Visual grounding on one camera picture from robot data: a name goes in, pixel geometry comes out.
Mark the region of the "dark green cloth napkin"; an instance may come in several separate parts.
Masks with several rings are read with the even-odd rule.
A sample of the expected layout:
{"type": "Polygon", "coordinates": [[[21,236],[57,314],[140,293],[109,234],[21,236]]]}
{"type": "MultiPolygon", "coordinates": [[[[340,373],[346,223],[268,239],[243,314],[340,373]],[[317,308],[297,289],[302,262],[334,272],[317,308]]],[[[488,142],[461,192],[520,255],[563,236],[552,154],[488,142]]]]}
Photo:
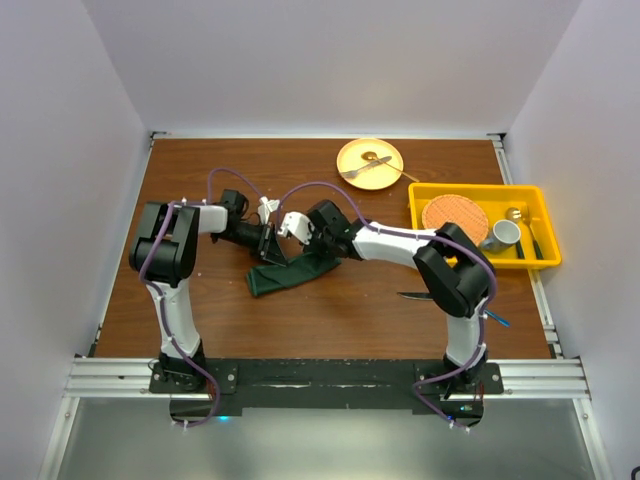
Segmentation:
{"type": "Polygon", "coordinates": [[[313,281],[341,265],[341,260],[316,253],[303,253],[282,265],[259,265],[246,275],[250,294],[259,298],[313,281]]]}

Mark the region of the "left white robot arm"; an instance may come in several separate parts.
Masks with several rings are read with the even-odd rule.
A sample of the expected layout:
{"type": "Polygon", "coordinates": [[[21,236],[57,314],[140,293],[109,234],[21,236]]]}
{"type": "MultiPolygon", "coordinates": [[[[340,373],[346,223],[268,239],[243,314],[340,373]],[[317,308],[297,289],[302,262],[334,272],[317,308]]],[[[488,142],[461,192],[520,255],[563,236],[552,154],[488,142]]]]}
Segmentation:
{"type": "Polygon", "coordinates": [[[256,224],[244,218],[248,206],[246,196],[229,189],[214,203],[182,199],[145,204],[130,247],[129,265],[149,291],[158,318],[161,347],[153,366],[157,382],[184,392],[211,388],[189,287],[201,235],[242,246],[275,265],[284,264],[270,222],[280,202],[260,197],[256,224]]]}

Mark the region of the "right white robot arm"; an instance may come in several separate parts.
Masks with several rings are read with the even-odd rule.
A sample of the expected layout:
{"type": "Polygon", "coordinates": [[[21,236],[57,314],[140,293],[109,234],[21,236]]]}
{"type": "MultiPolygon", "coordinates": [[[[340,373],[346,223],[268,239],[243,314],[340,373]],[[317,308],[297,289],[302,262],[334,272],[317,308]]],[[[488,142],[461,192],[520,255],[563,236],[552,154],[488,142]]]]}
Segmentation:
{"type": "Polygon", "coordinates": [[[480,382],[487,358],[484,318],[497,291],[497,279],[490,262],[458,225],[410,230],[362,217],[350,221],[329,200],[298,219],[289,213],[286,221],[307,250],[415,269],[447,320],[446,373],[422,383],[446,380],[452,390],[466,393],[480,382]]]}

